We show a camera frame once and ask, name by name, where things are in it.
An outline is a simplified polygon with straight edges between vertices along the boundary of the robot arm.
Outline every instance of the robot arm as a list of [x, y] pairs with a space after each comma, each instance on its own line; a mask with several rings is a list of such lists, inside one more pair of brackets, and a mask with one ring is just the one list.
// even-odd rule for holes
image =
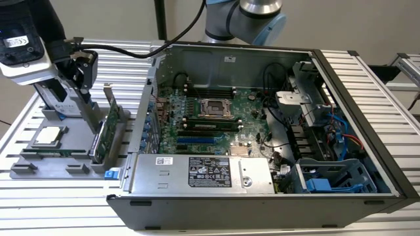
[[206, 36], [210, 43], [239, 38], [252, 45], [271, 45], [286, 25], [282, 0], [207, 0]]

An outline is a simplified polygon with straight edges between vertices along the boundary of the blue latch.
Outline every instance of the blue latch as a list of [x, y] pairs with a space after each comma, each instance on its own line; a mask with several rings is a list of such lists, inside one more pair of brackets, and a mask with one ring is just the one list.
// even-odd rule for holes
[[106, 180], [119, 180], [120, 171], [106, 171], [104, 179]]
[[360, 193], [363, 184], [355, 184], [348, 188], [331, 188], [328, 179], [312, 178], [307, 181], [307, 188], [311, 193]]

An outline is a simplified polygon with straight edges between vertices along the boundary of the black cable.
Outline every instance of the black cable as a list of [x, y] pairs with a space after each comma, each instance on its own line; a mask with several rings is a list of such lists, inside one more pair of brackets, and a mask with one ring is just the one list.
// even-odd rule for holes
[[286, 145], [290, 145], [290, 143], [286, 143], [286, 144], [282, 144], [282, 145], [278, 145], [278, 146], [270, 146], [270, 145], [266, 143], [266, 139], [267, 139], [267, 135], [266, 135], [264, 138], [263, 138], [262, 145], [264, 145], [264, 146], [268, 147], [268, 148], [279, 148], [279, 147], [283, 147], [283, 146], [286, 146]]
[[175, 76], [174, 76], [172, 88], [175, 88], [175, 81], [176, 81], [178, 76], [180, 76], [180, 75], [186, 75], [186, 77], [188, 78], [187, 72], [178, 72], [178, 73], [175, 74]]
[[0, 122], [2, 122], [3, 124], [12, 125], [10, 122], [6, 122], [6, 121], [2, 120], [2, 119], [0, 119]]
[[166, 43], [159, 49], [156, 49], [155, 51], [152, 51], [151, 53], [148, 54], [136, 54], [136, 53], [131, 53], [130, 51], [122, 49], [122, 48], [118, 48], [118, 47], [114, 47], [114, 46], [110, 46], [110, 45], [100, 45], [100, 44], [83, 44], [83, 45], [79, 45], [79, 49], [83, 50], [83, 49], [104, 49], [104, 50], [110, 50], [110, 51], [115, 51], [118, 53], [123, 53], [134, 58], [139, 58], [139, 59], [146, 59], [146, 58], [150, 58], [152, 56], [155, 56], [158, 53], [160, 53], [168, 46], [171, 46], [172, 43], [175, 43], [186, 34], [187, 32], [191, 30], [191, 28], [195, 26], [200, 16], [202, 16], [202, 13], [203, 13], [203, 10], [204, 10], [204, 6], [206, 6], [206, 0], [203, 0], [202, 2], [202, 6], [200, 6], [200, 10], [199, 10], [199, 13], [196, 15], [196, 18], [194, 19], [192, 23], [190, 24], [190, 26], [187, 27], [187, 29], [178, 35], [178, 37], [175, 37], [168, 43]]
[[410, 107], [408, 107], [408, 109], [407, 109], [408, 111], [415, 107], [416, 102], [418, 102], [418, 99], [415, 99], [414, 102], [412, 102], [412, 104], [410, 105]]
[[271, 100], [271, 99], [275, 99], [275, 98], [274, 98], [274, 97], [266, 97], [266, 98], [263, 99], [263, 105], [264, 105], [264, 101], [266, 101], [267, 99], [268, 99], [268, 102], [267, 102], [267, 110], [268, 110], [270, 114], [271, 114], [272, 117], [276, 119], [276, 121], [287, 128], [288, 125], [276, 117], [275, 113], [274, 113], [272, 110], [270, 109], [270, 100]]
[[286, 143], [286, 144], [282, 144], [282, 145], [278, 145], [278, 146], [270, 146], [270, 145], [267, 145], [267, 143], [263, 143], [263, 144], [264, 144], [264, 146], [268, 147], [268, 148], [279, 148], [279, 147], [283, 147], [283, 146], [286, 146], [286, 145], [290, 145], [290, 143]]
[[283, 70], [284, 70], [284, 79], [287, 80], [288, 79], [288, 70], [287, 70], [287, 68], [286, 68], [286, 66], [280, 63], [280, 62], [272, 62], [272, 63], [270, 63], [267, 66], [266, 66], [266, 68], [264, 68], [264, 70], [263, 70], [263, 92], [266, 92], [266, 73], [267, 73], [267, 69], [272, 66], [272, 65], [279, 65], [282, 68], [283, 68]]

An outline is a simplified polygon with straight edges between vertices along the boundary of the white sticker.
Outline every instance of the white sticker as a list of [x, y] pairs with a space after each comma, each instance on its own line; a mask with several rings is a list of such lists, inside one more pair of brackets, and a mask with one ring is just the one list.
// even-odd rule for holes
[[28, 37], [24, 35], [14, 38], [7, 38], [3, 40], [3, 42], [6, 47], [15, 48], [27, 45], [30, 43], [30, 40]]
[[236, 62], [236, 57], [224, 57], [224, 62]]
[[156, 157], [156, 165], [172, 165], [174, 157]]

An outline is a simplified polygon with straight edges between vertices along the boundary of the white label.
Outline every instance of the white label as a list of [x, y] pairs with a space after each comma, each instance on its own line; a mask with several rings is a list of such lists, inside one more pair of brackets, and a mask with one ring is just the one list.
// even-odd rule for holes
[[211, 124], [196, 124], [195, 127], [199, 127], [199, 128], [218, 128], [216, 125], [211, 125]]
[[224, 57], [224, 62], [236, 62], [236, 57]]
[[14, 37], [14, 38], [7, 38], [3, 41], [4, 41], [6, 47], [8, 47], [8, 48], [24, 46], [30, 43], [28, 37], [26, 35], [19, 36], [19, 37]]
[[174, 157], [156, 157], [156, 165], [172, 165]]

